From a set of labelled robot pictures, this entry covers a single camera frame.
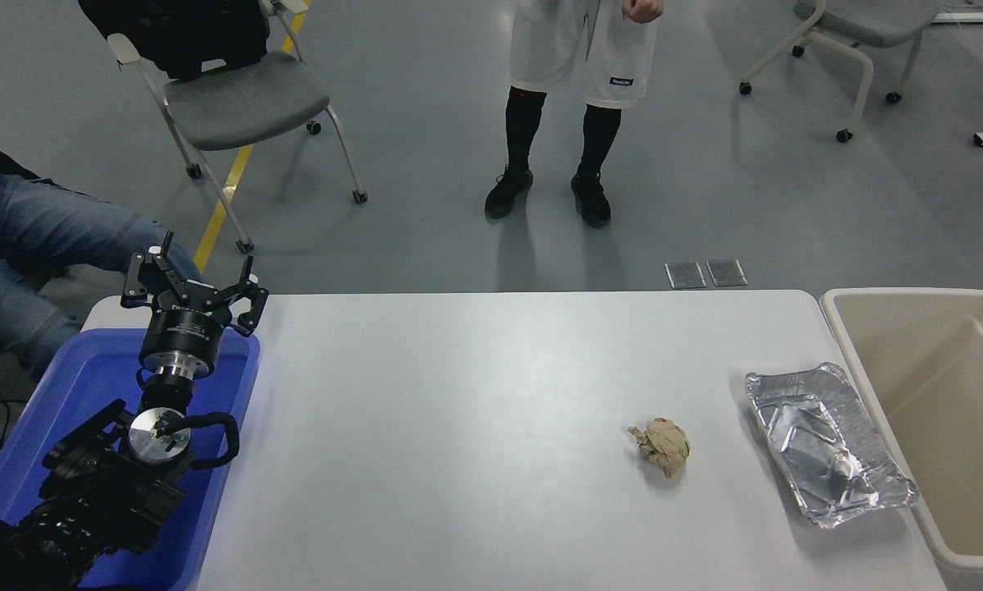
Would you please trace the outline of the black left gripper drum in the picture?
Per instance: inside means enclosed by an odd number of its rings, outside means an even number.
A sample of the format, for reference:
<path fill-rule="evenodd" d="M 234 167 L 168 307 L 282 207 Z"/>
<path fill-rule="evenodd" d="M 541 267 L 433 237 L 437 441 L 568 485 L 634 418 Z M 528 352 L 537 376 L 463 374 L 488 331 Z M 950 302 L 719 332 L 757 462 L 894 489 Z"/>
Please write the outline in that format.
<path fill-rule="evenodd" d="M 153 364 L 161 353 L 183 352 L 214 364 L 224 329 L 232 324 L 228 308 L 199 311 L 191 308 L 156 308 L 140 348 L 140 363 Z"/>

